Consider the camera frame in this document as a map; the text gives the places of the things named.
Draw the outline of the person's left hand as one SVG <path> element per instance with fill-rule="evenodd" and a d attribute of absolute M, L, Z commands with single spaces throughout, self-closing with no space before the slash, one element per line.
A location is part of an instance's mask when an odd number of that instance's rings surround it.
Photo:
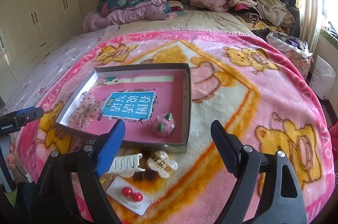
<path fill-rule="evenodd" d="M 14 170 L 16 168 L 15 165 L 15 145 L 13 143 L 10 143 L 9 145 L 9 154 L 6 157 L 6 163 L 9 170 Z"/>

